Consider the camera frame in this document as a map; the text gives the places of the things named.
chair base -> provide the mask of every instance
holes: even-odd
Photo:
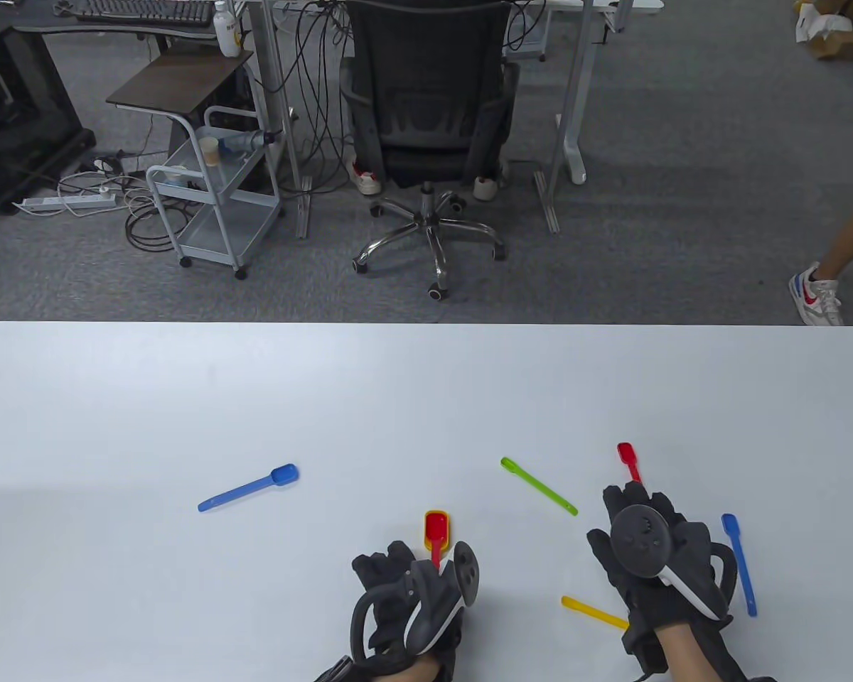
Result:
[[[493,260],[505,260],[507,250],[505,242],[499,237],[497,231],[488,224],[478,223],[473,220],[456,220],[454,218],[440,218],[439,211],[449,206],[456,213],[461,213],[465,208],[465,201],[452,191],[446,191],[436,197],[436,192],[431,183],[424,183],[420,187],[420,211],[401,205],[392,199],[377,199],[370,205],[370,214],[373,217],[383,215],[390,211],[406,218],[408,223],[397,230],[392,230],[383,237],[372,240],[361,249],[360,253],[352,260],[354,271],[364,275],[368,270],[368,261],[372,254],[380,248],[387,246],[413,234],[422,233],[426,236],[430,251],[433,253],[433,264],[436,267],[436,282],[429,287],[427,293],[430,298],[441,301],[449,295],[449,268],[446,265],[446,252],[443,250],[440,234],[446,232],[459,232],[479,234],[493,242]]]

white sneaker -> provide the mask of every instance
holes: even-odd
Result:
[[[499,184],[492,178],[474,178],[473,195],[477,201],[493,201],[499,194]]]
[[[837,280],[809,279],[818,266],[818,263],[812,263],[808,270],[790,280],[790,295],[805,324],[811,327],[843,327],[840,302],[836,297]]]
[[[375,175],[358,168],[358,157],[356,155],[351,155],[345,159],[345,168],[348,169],[351,182],[354,183],[360,194],[373,196],[382,192],[382,183],[375,179]]]

computer tower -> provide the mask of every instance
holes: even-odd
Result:
[[[95,145],[37,33],[0,33],[0,212]]]

green plastic spoon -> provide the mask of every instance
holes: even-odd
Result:
[[[569,502],[569,500],[567,500],[565,497],[561,497],[559,496],[559,494],[554,493],[544,484],[540,483],[537,478],[532,477],[532,475],[528,474],[527,471],[524,471],[523,468],[518,467],[518,465],[515,464],[515,462],[513,462],[511,459],[502,458],[501,460],[499,460],[499,464],[502,465],[502,468],[504,468],[505,471],[517,475],[518,478],[529,484],[531,487],[534,487],[537,491],[546,494],[546,496],[553,500],[554,503],[558,504],[560,507],[572,514],[572,516],[579,515],[579,510],[577,510],[575,504]]]

red plastic spoon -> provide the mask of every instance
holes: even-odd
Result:
[[[424,546],[429,549],[433,565],[439,570],[443,552],[449,549],[449,515],[434,509],[424,516]]]
[[[641,474],[638,473],[638,455],[635,454],[635,448],[632,448],[631,443],[621,443],[616,446],[619,452],[619,459],[628,467],[628,473],[632,474],[632,480],[641,482]]]

